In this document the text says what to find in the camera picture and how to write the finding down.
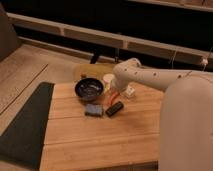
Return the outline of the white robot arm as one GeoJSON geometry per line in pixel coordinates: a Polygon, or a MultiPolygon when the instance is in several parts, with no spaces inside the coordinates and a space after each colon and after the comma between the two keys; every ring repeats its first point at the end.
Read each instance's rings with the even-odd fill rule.
{"type": "Polygon", "coordinates": [[[131,58],[113,73],[119,91],[137,82],[164,92],[159,171],[213,171],[213,72],[143,69],[131,58]]]}

